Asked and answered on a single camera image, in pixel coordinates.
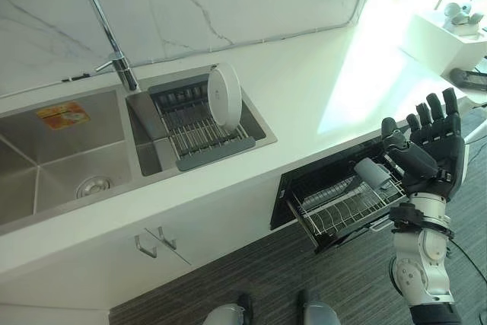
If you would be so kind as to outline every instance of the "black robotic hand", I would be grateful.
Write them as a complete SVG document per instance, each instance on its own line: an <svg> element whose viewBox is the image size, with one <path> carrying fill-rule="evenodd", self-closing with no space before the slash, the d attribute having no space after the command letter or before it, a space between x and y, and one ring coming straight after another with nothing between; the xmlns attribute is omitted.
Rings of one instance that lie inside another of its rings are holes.
<svg viewBox="0 0 487 325"><path fill-rule="evenodd" d="M421 127L414 114L407 116L411 127L409 142L394 119L382 121L384 149L405 171L403 186L408 195L423 192L450 200L462 183L465 142L460 134L460 115L453 88L445 89L443 98L446 117L436 94L426 97L431 113L425 103L416 106Z"/></svg>

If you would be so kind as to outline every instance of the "white plate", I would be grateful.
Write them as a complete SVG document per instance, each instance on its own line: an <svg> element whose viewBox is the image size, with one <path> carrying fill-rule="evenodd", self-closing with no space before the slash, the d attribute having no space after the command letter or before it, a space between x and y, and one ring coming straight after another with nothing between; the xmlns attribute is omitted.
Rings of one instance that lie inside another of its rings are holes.
<svg viewBox="0 0 487 325"><path fill-rule="evenodd" d="M215 122L227 131L234 131L242 114L242 90L230 64L218 64L210 71L208 102Z"/></svg>

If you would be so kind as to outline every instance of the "sink drain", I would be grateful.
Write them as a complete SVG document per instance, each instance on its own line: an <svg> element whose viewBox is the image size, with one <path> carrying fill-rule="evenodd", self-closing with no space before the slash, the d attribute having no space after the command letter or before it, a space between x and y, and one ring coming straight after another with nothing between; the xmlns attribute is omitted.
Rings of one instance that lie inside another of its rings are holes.
<svg viewBox="0 0 487 325"><path fill-rule="evenodd" d="M108 177L92 177L86 179L76 190L76 198L90 196L92 194L108 190L112 182Z"/></svg>

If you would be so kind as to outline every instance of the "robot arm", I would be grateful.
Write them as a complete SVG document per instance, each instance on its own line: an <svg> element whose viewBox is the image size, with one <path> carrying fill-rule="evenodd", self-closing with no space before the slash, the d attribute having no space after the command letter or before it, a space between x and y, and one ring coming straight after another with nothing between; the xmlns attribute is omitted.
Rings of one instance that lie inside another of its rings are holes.
<svg viewBox="0 0 487 325"><path fill-rule="evenodd" d="M403 186L409 196L407 203L390 210L396 248L393 280L417 325L461 323L444 268L447 242L454 235L445 209L461 184L465 144L453 88L443 95L446 117L435 94L427 97L433 120L426 104L417 106L421 128L414 115L407 117L410 142L393 119L382 122L384 148L405 171Z"/></svg>

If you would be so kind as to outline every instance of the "sink dish rack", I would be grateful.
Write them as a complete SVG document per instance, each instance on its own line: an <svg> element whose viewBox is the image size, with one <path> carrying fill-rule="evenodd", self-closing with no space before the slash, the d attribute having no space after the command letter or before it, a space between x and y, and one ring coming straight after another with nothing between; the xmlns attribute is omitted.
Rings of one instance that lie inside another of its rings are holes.
<svg viewBox="0 0 487 325"><path fill-rule="evenodd" d="M242 104L242 120L234 131L222 129L208 105L207 81L151 95L177 155L176 166L185 171L253 148L256 140L244 126L251 115Z"/></svg>

